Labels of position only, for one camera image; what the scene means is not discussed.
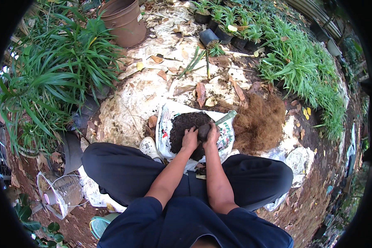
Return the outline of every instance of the potting soil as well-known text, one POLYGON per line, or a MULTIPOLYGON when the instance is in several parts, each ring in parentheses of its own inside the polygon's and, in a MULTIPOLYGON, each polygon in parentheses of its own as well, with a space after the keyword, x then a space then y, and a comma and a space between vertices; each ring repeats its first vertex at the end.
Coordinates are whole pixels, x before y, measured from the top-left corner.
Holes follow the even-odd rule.
MULTIPOLYGON (((172 129, 170 132, 170 142, 171 151, 173 153, 178 153, 182 148, 182 139, 184 136, 185 129, 190 129, 195 126, 197 129, 207 124, 211 121, 211 118, 204 112, 193 112, 193 113, 183 113, 176 116, 172 120, 172 129)), ((202 143, 197 147, 197 149, 190 156, 191 159, 199 161, 205 155, 202 143)))

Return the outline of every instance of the green handle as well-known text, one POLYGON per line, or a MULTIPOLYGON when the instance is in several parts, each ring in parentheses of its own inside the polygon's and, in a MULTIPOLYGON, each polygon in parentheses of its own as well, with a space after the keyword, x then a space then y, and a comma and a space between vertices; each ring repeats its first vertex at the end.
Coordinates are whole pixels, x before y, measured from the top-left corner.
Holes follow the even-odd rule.
POLYGON ((227 113, 227 115, 223 116, 222 118, 220 118, 218 121, 215 122, 215 125, 218 126, 219 124, 227 121, 228 119, 231 119, 233 118, 234 116, 237 115, 237 112, 235 110, 232 110, 232 111, 229 111, 227 113))

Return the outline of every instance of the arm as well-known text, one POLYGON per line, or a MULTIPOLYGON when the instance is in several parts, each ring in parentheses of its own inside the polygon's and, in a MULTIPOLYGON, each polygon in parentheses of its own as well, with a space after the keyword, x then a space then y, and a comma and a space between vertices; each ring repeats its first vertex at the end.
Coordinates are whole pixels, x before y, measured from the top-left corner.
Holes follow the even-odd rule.
POLYGON ((205 160, 207 161, 207 193, 208 201, 216 213, 228 214, 237 206, 234 203, 232 186, 223 171, 216 143, 220 137, 218 128, 211 123, 207 141, 203 143, 205 160))
POLYGON ((145 196, 152 196, 160 201, 163 209, 172 195, 176 187, 179 185, 183 176, 186 163, 197 148, 198 129, 192 127, 189 131, 185 130, 185 135, 182 140, 182 148, 175 158, 164 168, 157 176, 149 191, 145 196))

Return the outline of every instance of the dark navy shirt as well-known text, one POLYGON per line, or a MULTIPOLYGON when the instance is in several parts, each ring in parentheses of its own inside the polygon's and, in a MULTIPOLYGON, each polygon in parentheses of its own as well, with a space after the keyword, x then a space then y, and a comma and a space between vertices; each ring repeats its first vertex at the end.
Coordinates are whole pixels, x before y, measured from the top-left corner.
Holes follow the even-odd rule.
POLYGON ((281 228, 238 207, 214 213, 195 197, 172 198, 164 210, 154 197, 133 201, 105 230, 98 248, 189 248, 201 236, 213 236, 223 248, 292 248, 281 228))

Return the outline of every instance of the brown plastic pot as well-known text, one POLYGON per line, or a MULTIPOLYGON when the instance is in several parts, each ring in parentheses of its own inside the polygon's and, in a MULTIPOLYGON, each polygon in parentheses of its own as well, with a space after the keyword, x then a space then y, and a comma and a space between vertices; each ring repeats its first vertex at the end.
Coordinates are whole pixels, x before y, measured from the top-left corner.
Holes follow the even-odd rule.
POLYGON ((111 0, 101 8, 98 14, 106 10, 101 19, 110 33, 118 38, 120 47, 131 47, 146 38, 146 27, 142 20, 138 0, 111 0))

